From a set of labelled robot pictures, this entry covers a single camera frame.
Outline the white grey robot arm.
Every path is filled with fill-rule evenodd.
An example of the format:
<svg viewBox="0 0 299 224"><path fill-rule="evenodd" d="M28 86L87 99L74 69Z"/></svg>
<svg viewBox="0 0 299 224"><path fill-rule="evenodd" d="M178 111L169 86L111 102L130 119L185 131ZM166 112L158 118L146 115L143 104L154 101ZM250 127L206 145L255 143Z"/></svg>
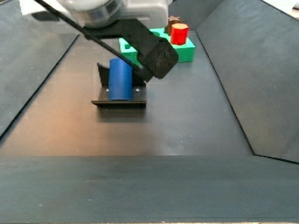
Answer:
<svg viewBox="0 0 299 224"><path fill-rule="evenodd" d="M99 28L117 20L137 18L147 28L169 24L174 0L58 0L82 26Z"/></svg>

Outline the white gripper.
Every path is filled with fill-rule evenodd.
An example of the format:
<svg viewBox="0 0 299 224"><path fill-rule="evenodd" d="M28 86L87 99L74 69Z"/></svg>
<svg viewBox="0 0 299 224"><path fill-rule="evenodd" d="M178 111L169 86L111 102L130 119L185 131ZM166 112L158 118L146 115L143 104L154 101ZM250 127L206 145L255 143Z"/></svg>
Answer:
<svg viewBox="0 0 299 224"><path fill-rule="evenodd" d="M117 0L119 9L117 22L126 27L145 26L147 29L169 25L169 8L174 0Z"/></svg>

